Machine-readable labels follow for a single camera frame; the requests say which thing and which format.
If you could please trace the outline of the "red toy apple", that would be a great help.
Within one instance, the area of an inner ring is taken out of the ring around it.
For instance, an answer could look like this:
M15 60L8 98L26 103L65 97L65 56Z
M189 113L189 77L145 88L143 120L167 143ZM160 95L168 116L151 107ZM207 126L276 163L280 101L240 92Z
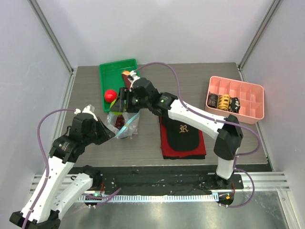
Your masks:
M107 103L112 103L117 98L117 92L113 89L108 89L104 92L104 100Z

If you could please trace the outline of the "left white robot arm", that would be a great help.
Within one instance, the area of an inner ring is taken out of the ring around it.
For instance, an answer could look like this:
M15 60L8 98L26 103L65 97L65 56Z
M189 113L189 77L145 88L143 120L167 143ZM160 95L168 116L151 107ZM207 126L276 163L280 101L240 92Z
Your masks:
M59 192L62 182L78 157L90 144L101 145L115 134L89 107L76 109L72 124L57 138L47 156L46 169L38 186L22 210L13 212L10 222L22 229L57 229L69 208L88 189L97 190L102 183L99 170L84 166L69 186Z

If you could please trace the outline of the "clear zip top bag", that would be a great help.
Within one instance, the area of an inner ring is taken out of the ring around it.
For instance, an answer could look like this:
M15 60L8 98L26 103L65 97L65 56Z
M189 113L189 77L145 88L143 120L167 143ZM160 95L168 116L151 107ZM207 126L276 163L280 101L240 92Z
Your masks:
M116 113L109 112L106 118L106 126L115 133L115 138L132 138L138 134L140 113Z

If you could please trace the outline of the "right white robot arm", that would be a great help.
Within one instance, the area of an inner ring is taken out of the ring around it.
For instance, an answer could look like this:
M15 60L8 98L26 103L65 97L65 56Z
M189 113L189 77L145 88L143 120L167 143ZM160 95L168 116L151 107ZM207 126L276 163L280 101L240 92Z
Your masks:
M188 105L176 95L158 92L146 78L134 78L130 88L120 88L110 111L136 113L144 108L156 116L190 125L214 139L213 151L218 157L214 181L220 188L231 185L235 154L243 139L237 117L230 115L225 118Z

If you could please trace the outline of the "green toy fruit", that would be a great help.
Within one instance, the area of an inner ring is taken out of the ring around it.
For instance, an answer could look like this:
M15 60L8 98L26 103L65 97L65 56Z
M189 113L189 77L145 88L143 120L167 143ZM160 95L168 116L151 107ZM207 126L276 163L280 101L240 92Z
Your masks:
M122 112L119 112L118 111L118 108L116 107L115 105L116 103L116 100L113 100L110 104L110 112L113 114L113 115L122 115Z

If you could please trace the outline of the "orange papaya slice toy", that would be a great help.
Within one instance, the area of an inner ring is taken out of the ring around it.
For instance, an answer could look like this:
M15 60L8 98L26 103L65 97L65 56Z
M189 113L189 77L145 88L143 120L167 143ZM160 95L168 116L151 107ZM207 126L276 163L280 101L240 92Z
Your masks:
M122 72L122 79L124 82L124 85L127 89L130 89L132 82L134 81L134 78L130 76L130 72L127 70L124 70Z

